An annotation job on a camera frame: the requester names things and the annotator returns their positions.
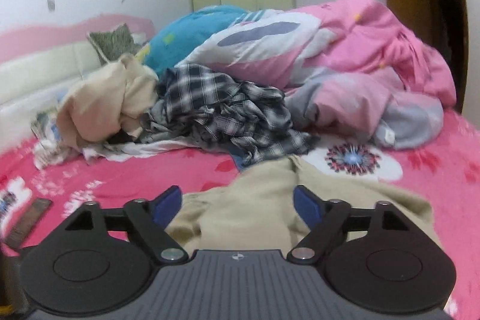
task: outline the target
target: pile of clothes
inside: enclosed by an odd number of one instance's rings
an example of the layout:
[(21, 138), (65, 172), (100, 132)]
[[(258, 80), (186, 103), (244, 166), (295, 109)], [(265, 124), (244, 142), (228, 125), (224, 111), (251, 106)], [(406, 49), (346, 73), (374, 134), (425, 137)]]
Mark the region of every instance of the pile of clothes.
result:
[(186, 57), (164, 64), (152, 52), (142, 65), (125, 54), (74, 86), (58, 109), (58, 140), (35, 148), (37, 167), (78, 153), (125, 159), (185, 147), (228, 151), (246, 167), (305, 154), (326, 130), (416, 148), (455, 105), (445, 60), (375, 0), (229, 23)]
[(305, 154), (314, 137), (292, 129), (284, 93), (198, 64), (156, 75), (123, 55), (78, 83), (56, 117), (61, 139), (40, 140), (41, 169), (83, 153), (87, 161), (116, 154), (154, 154), (184, 147), (232, 151), (248, 166)]

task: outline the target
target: pillowcase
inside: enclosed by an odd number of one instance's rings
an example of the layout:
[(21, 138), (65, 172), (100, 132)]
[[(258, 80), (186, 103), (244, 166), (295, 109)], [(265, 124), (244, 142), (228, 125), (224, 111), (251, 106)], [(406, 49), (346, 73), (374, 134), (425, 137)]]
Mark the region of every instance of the pillowcase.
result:
[(145, 44), (135, 55), (135, 59), (143, 64), (145, 57), (150, 53), (150, 43)]
[(318, 55), (335, 38), (321, 23), (306, 13), (286, 12), (237, 24), (211, 36), (177, 67), (201, 64), (262, 86), (297, 87), (293, 80), (311, 75), (311, 70), (304, 73), (303, 60)]
[(177, 19), (150, 40), (145, 65), (161, 77), (167, 68), (176, 65), (213, 34), (228, 28), (246, 13), (239, 7), (220, 5), (205, 7)]
[(142, 47), (134, 43), (127, 24), (109, 32), (88, 33), (87, 38), (97, 51), (102, 65), (117, 61), (124, 53), (135, 55)]

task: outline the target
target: beige cloth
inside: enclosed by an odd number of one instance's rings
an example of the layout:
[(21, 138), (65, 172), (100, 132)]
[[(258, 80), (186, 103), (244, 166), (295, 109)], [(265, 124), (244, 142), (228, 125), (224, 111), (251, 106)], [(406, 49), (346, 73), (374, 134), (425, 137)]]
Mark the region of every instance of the beige cloth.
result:
[(255, 165), (227, 187), (184, 195), (182, 209), (166, 231), (189, 254), (198, 248), (280, 249), (286, 255), (309, 233), (293, 206), (296, 185), (321, 199), (343, 199), (356, 208), (389, 200), (439, 244), (426, 200), (378, 182), (321, 174), (297, 156)]
[(120, 129), (138, 136), (138, 117), (155, 103), (156, 85), (155, 73), (130, 54), (93, 72), (60, 105), (57, 127), (63, 143), (80, 150)]

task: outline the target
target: pink bed sheet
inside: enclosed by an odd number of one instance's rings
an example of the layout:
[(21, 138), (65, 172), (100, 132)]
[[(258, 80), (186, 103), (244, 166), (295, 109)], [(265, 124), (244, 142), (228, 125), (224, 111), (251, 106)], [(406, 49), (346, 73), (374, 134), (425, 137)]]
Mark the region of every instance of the pink bed sheet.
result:
[(440, 135), (421, 148), (381, 151), (352, 139), (324, 136), (306, 160), (326, 174), (392, 183), (428, 199), (435, 230), (457, 268), (445, 311), (455, 320), (480, 318), (479, 131), (447, 110)]
[[(306, 159), (327, 174), (352, 175), (339, 157), (345, 154), (345, 145), (355, 145), (355, 141), (328, 136), (322, 140), (323, 146)], [(152, 199), (171, 185), (179, 185), (184, 193), (224, 186), (238, 174), (229, 155), (191, 148), (147, 159), (130, 158), (123, 163), (100, 160), (88, 166), (78, 159), (39, 172), (33, 166), (32, 146), (33, 140), (28, 140), (0, 156), (0, 191), (10, 191), (17, 198), (0, 216), (2, 234), (8, 232), (32, 197), (53, 200), (52, 208), (28, 238), (26, 246), (38, 244), (87, 200), (95, 199), (104, 208), (116, 208), (134, 198)], [(455, 320), (478, 320), (480, 132), (460, 115), (446, 111), (440, 136), (422, 148), (380, 151), (358, 144), (355, 148), (355, 153), (366, 162), (366, 174), (359, 175), (361, 170), (357, 170), (356, 176), (398, 185), (431, 202), (435, 230), (457, 268), (457, 283), (446, 311)]]
[[(103, 208), (118, 208), (131, 199), (153, 199), (173, 185), (179, 186), (183, 193), (225, 186), (238, 174), (230, 155), (206, 153), (195, 148), (169, 151), (149, 158), (132, 157), (121, 163), (100, 159), (88, 165), (78, 158), (39, 171), (33, 165), (34, 143), (35, 140), (28, 140), (0, 156), (0, 199), (4, 199), (5, 192), (15, 196), (15, 202), (5, 212), (0, 211), (2, 237), (35, 197), (53, 201), (24, 247), (40, 243), (64, 218), (88, 200), (96, 200)], [(123, 233), (111, 234), (126, 237)], [(15, 255), (6, 246), (3, 250), (8, 255)]]

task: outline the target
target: white headboard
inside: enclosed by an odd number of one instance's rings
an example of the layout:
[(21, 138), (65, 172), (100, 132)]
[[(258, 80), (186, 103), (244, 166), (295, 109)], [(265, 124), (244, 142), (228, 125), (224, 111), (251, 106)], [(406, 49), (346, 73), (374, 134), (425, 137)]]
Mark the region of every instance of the white headboard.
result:
[(125, 22), (136, 42), (154, 34), (150, 20), (122, 15), (0, 34), (0, 153), (32, 135), (30, 123), (37, 112), (55, 105), (71, 85), (100, 68), (86, 34)]

